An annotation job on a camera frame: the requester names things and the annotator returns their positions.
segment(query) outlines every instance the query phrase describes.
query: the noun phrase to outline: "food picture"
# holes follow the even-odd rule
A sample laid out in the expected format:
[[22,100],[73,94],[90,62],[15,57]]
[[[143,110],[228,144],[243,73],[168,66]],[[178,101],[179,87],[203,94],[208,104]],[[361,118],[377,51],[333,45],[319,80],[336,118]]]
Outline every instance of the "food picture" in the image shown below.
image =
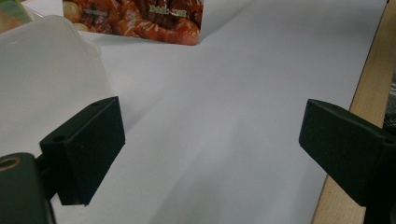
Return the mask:
[[64,0],[64,16],[78,30],[195,45],[203,0]]

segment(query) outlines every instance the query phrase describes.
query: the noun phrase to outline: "white tabletop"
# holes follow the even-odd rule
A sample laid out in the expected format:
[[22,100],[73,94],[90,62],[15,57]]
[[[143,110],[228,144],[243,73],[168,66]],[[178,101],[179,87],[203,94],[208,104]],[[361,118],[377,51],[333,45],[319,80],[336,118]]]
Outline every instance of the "white tabletop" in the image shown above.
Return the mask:
[[306,100],[349,107],[385,4],[206,0],[194,47],[84,34],[127,143],[89,206],[52,200],[58,223],[309,223],[325,173],[298,144]]

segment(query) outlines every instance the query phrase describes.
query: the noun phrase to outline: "black object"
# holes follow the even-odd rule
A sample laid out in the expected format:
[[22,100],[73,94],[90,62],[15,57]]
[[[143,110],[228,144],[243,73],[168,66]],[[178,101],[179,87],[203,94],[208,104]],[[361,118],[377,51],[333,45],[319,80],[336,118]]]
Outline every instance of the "black object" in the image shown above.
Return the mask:
[[396,137],[345,109],[308,100],[301,147],[359,205],[364,223],[391,223],[396,193]]
[[0,223],[55,223],[49,202],[55,193],[63,205],[88,204],[124,144],[120,102],[112,97],[46,136],[37,159],[28,153],[0,158]]

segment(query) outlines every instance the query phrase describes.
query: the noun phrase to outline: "wooden board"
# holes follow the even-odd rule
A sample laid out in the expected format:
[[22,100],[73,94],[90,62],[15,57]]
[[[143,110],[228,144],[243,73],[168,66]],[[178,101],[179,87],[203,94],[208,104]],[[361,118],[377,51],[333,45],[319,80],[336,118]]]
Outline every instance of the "wooden board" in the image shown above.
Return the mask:
[[[382,127],[396,62],[396,1],[390,0],[364,65],[350,112]],[[326,177],[313,224],[361,224],[365,208],[358,206]]]

